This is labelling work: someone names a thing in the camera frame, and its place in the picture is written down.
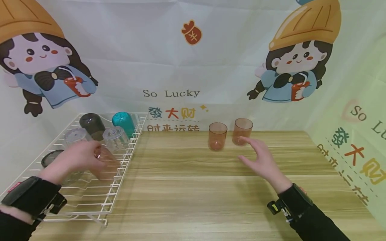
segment wooden table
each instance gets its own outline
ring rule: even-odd
[[[107,228],[93,222],[44,223],[33,241],[300,240],[283,215],[266,208],[277,196],[237,155],[255,158],[228,133],[220,152],[207,132],[145,132]],[[284,174],[301,185],[352,240],[384,241],[386,232],[306,133],[254,132]]]

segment orange translucent cup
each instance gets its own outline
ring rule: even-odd
[[[209,126],[209,149],[214,151],[221,150],[225,145],[228,128],[225,124],[215,122]]]
[[[246,142],[241,140],[240,137],[250,137],[252,132],[253,123],[249,119],[239,118],[235,120],[235,129],[233,130],[232,141],[235,145],[242,146]]]
[[[104,162],[106,166],[103,170],[91,169],[90,172],[99,180],[113,180],[114,176],[117,175],[117,169],[120,168],[120,162],[105,146],[101,146],[95,151],[95,157]]]

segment human hand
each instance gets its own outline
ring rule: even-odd
[[[54,184],[61,184],[73,172],[83,172],[90,169],[102,171],[106,167],[106,163],[95,157],[101,146],[97,141],[74,143],[43,169],[38,177]]]
[[[251,139],[248,137],[240,137],[240,140],[250,144],[257,154],[256,161],[251,161],[245,156],[239,156],[239,159],[247,167],[252,169],[257,175],[266,180],[272,179],[278,174],[281,174],[271,152],[263,141]]]
[[[245,156],[238,156],[247,167],[267,180],[278,194],[292,186],[292,182],[280,171],[272,153],[263,141],[248,137],[240,137],[240,139],[250,144],[257,154],[256,161],[251,161]]]

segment upside-down cup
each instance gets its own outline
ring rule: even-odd
[[[221,150],[225,145],[228,128],[225,124],[215,122],[209,126],[209,149],[214,151]]]
[[[253,123],[249,119],[239,118],[235,120],[235,129],[233,130],[232,141],[235,145],[242,146],[246,142],[241,140],[240,137],[250,137],[252,132]]]

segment yellow hat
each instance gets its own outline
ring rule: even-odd
[[[269,44],[271,51],[306,41],[332,44],[341,23],[338,0],[313,0],[296,9],[282,23]]]
[[[33,32],[64,38],[59,25],[35,0],[0,1],[0,43]]]

